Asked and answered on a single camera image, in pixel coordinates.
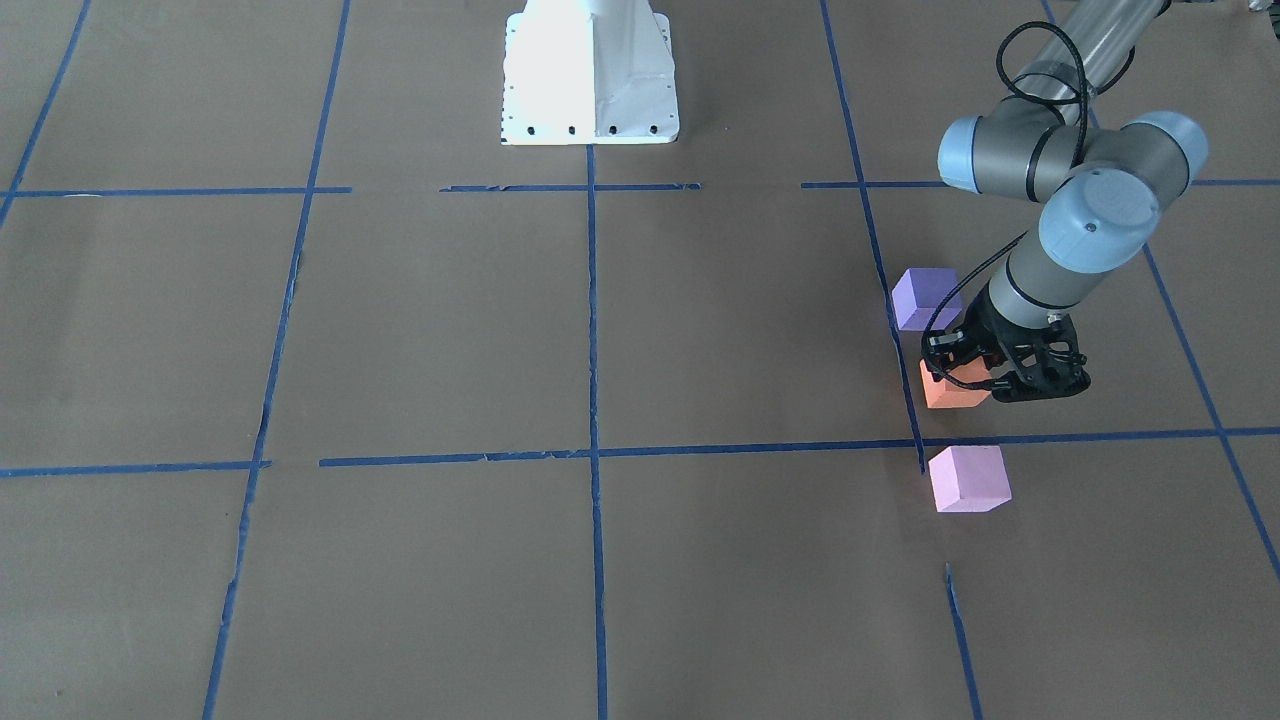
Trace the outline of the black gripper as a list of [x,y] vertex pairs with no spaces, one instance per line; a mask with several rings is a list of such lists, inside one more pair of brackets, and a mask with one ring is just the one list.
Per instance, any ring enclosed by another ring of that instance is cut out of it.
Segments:
[[[978,357],[991,372],[1004,365],[1010,369],[977,384],[963,383],[951,373]],[[1087,356],[1069,315],[1025,328],[1004,318],[986,290],[970,302],[956,328],[929,329],[922,336],[922,360],[934,382],[988,389],[1001,404],[1069,398],[1091,387]]]

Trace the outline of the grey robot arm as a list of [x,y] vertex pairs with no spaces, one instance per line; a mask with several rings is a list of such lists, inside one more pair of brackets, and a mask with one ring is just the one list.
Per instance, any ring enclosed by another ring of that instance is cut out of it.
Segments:
[[1091,387],[1071,311],[1142,251],[1164,213],[1207,161],[1203,129],[1151,111],[1116,129],[1091,126],[1091,105],[1126,73],[1166,1],[1082,1],[1062,24],[1032,20],[1050,41],[1018,74],[1002,58],[1006,96],[984,117],[955,120],[940,142],[941,179],[978,195],[1025,199],[1038,222],[977,268],[983,287],[954,328],[925,324],[925,375],[1004,402],[1068,398]]

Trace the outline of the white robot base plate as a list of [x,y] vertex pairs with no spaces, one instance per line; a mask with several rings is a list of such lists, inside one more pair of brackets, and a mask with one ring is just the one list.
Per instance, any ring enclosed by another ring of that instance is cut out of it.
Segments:
[[506,19],[500,143],[673,143],[669,18],[649,1],[527,1]]

